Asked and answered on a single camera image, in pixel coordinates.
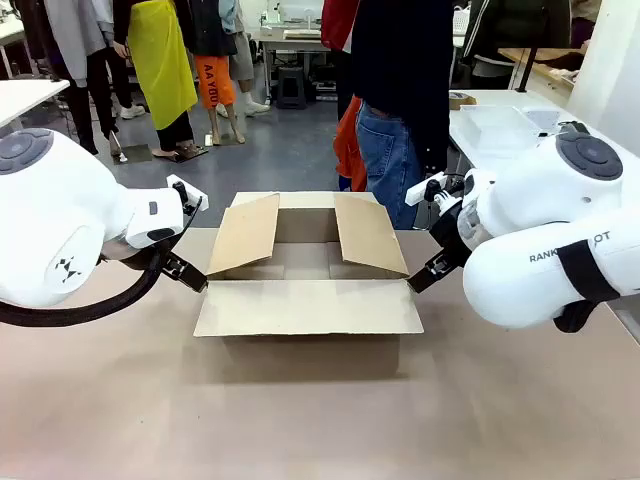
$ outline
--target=blue denim jeans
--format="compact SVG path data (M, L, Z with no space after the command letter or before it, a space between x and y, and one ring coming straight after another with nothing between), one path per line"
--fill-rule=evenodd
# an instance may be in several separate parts
M363 102L356 133L367 170L367 190L385 206L396 230L410 230L418 207L410 207L404 199L422 175L409 130L400 118L378 115Z

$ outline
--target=red garment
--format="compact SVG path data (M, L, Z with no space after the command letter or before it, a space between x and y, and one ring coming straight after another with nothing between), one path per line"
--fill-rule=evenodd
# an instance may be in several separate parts
M349 108L338 124L338 136L333 141L333 151L338 156L336 171L345 178L351 179L352 192L364 192L367 189L367 171L360 156L358 136L356 135L356 118L362 100L355 95Z
M322 8L322 44L351 53L351 31L360 0L325 0Z

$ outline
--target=back pocket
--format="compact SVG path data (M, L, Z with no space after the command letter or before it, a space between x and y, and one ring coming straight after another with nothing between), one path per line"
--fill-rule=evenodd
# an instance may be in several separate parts
M391 151L393 150L393 135L374 132L358 123L358 144L367 176L377 177L384 175L389 165Z

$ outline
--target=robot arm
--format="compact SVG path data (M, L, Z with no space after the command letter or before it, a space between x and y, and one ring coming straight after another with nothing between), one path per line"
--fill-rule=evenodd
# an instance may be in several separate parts
M464 290L486 320L520 328L554 319L579 330L599 302L637 293L640 237L623 210L622 163L586 134L544 140L500 176L471 170L464 199L436 177L414 187L440 205L431 233L443 247L409 279L420 293L457 266Z
M127 189L91 154L50 130L0 140L0 302L55 305L81 288L100 261L146 270L160 248L158 268L202 290L206 277L170 250L185 215L205 209L207 198L175 176L168 184Z

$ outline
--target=orange shorts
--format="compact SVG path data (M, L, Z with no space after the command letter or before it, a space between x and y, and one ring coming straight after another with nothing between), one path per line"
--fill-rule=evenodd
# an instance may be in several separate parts
M202 103L207 109L219 103L230 105L236 101L233 84L229 76L229 57L202 57L195 55L200 78Z

